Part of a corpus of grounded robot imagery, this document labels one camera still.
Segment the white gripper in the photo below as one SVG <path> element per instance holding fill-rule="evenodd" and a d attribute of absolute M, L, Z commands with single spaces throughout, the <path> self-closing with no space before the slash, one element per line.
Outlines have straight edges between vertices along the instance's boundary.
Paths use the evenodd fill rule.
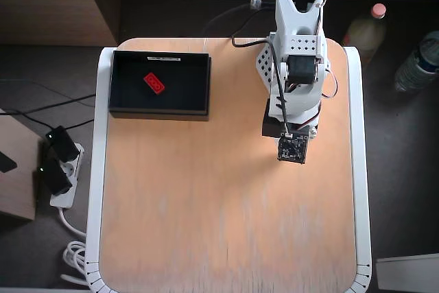
<path fill-rule="evenodd" d="M 279 138 L 287 125 L 290 134 L 302 133 L 313 139 L 317 135 L 322 84 L 291 84 L 283 91 L 285 117 L 277 83 L 269 85 L 269 137 Z"/>

